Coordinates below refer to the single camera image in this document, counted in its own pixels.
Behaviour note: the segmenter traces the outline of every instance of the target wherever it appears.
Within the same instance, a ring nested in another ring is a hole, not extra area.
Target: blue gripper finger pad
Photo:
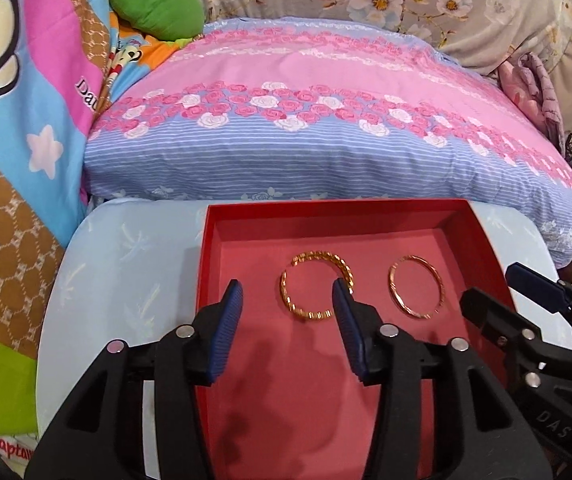
[[[236,282],[226,291],[222,300],[223,312],[219,319],[219,325],[210,341],[210,359],[208,360],[207,375],[211,383],[214,383],[226,369],[230,347],[235,338],[237,324],[242,315],[243,288],[241,283]]]
[[[348,355],[352,373],[360,381],[363,381],[367,375],[365,344],[364,339],[361,337],[357,320],[355,320],[351,311],[351,301],[352,298],[345,282],[338,278],[333,283],[333,308],[335,309],[341,340],[344,348],[346,348],[346,355]]]

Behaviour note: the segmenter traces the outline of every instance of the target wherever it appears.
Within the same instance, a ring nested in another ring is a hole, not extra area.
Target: pillow
[[[193,38],[203,31],[199,0],[110,0],[117,15],[161,41]]]

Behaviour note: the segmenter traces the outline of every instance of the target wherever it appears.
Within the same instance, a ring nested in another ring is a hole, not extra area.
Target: gold bracelet
[[[417,262],[418,264],[424,266],[426,269],[430,271],[432,277],[435,278],[435,281],[437,281],[437,285],[439,285],[440,288],[440,302],[437,304],[437,307],[435,308],[435,311],[433,313],[420,314],[419,312],[415,312],[414,310],[408,308],[406,304],[403,302],[401,296],[399,296],[399,293],[397,292],[397,287],[395,286],[395,271],[397,270],[397,266],[401,262],[405,262],[406,260],[412,260],[413,262]],[[444,288],[444,282],[442,281],[442,278],[437,272],[437,269],[431,266],[431,264],[429,264],[425,259],[420,258],[419,256],[414,256],[412,254],[409,254],[408,256],[403,256],[399,261],[395,262],[390,267],[390,270],[388,271],[388,286],[390,288],[391,294],[393,295],[393,298],[395,298],[395,302],[399,305],[399,308],[401,308],[406,314],[409,314],[410,316],[413,317],[418,317],[419,319],[431,319],[432,315],[439,312],[441,306],[446,301],[446,290]]]
[[[352,279],[351,268],[342,260],[337,254],[329,253],[327,251],[309,251],[307,253],[301,253],[295,256],[290,265],[293,267],[301,262],[307,262],[308,260],[325,260],[332,263],[341,270],[341,275],[346,280],[348,284],[348,291],[352,294],[352,287],[354,286],[354,281]],[[281,293],[281,299],[284,305],[290,310],[295,316],[301,317],[303,319],[327,319],[333,317],[333,313],[330,310],[325,310],[323,312],[307,312],[301,308],[297,308],[292,301],[290,301],[290,296],[286,290],[286,271],[281,273],[281,281],[279,284],[279,291]]]

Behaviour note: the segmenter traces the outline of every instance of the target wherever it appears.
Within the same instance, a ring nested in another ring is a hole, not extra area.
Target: brown patterned fabric
[[[110,35],[108,29],[97,18],[88,0],[71,0],[82,27],[83,52],[88,60],[102,72],[108,68]]]
[[[0,173],[0,343],[37,357],[64,250]]]

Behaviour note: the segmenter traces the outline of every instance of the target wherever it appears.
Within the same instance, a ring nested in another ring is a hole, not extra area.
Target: bed
[[[97,196],[456,196],[518,209],[572,259],[572,170],[488,79],[338,20],[208,25],[90,131]]]

